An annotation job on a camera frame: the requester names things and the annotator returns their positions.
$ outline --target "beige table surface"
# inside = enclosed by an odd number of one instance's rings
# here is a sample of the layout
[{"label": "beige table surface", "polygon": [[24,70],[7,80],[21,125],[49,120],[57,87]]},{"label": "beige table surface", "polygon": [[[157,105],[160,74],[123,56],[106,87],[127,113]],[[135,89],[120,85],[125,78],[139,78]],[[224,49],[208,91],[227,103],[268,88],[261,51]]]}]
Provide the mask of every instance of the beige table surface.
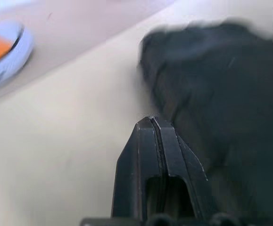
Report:
[{"label": "beige table surface", "polygon": [[117,158],[156,113],[136,70],[140,40],[160,24],[228,16],[273,35],[273,1],[179,0],[0,100],[0,226],[108,217]]},{"label": "beige table surface", "polygon": [[0,0],[0,21],[18,21],[35,46],[20,74],[0,88],[0,98],[40,78],[175,0]]}]

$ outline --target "black cloth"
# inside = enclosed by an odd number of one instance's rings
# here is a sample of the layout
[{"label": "black cloth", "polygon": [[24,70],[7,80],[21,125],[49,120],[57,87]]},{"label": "black cloth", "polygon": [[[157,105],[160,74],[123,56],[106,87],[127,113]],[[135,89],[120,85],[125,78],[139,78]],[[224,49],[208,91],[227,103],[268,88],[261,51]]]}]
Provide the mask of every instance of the black cloth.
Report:
[{"label": "black cloth", "polygon": [[219,208],[273,218],[273,41],[234,23],[154,31],[140,65]]}]

